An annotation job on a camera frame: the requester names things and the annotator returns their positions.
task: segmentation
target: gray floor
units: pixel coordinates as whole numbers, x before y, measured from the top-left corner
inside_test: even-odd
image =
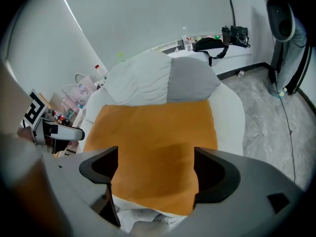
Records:
[[[294,180],[291,143],[280,99],[267,91],[268,70],[258,68],[222,81],[242,100],[244,155],[266,161]],[[308,188],[316,164],[316,117],[299,93],[282,99],[292,132],[296,184]]]

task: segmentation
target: plastic bottle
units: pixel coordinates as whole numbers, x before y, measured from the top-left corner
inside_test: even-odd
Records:
[[[192,42],[191,42],[191,37],[187,34],[187,27],[182,27],[183,29],[183,34],[182,35],[182,40],[183,40],[183,45],[184,45],[184,49],[186,51],[192,51],[193,47],[192,47]]]
[[[64,125],[70,125],[70,121],[61,113],[56,112],[56,111],[52,111],[52,114],[55,118],[55,121],[59,124],[64,124]]]
[[[124,56],[123,56],[123,53],[118,53],[118,59],[119,59],[119,62],[124,62],[125,59],[124,59]]]
[[[95,69],[98,71],[99,76],[101,76],[100,66],[99,66],[99,65],[96,65],[96,66],[95,66]]]

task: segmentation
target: white cushion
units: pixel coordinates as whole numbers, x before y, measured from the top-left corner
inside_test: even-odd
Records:
[[[92,127],[93,127],[93,123],[88,121],[86,118],[82,121],[80,129],[84,131],[84,139],[79,141],[80,152],[77,151],[77,153],[82,153],[85,142],[87,141],[87,138],[88,138],[88,134],[90,133]]]
[[[118,105],[165,104],[171,60],[159,51],[141,53],[114,66],[105,88]]]
[[[105,88],[101,87],[89,98],[86,106],[85,119],[94,123],[99,112],[105,105],[117,105]]]
[[[241,99],[221,83],[208,101],[213,113],[218,150],[242,156],[245,112]]]

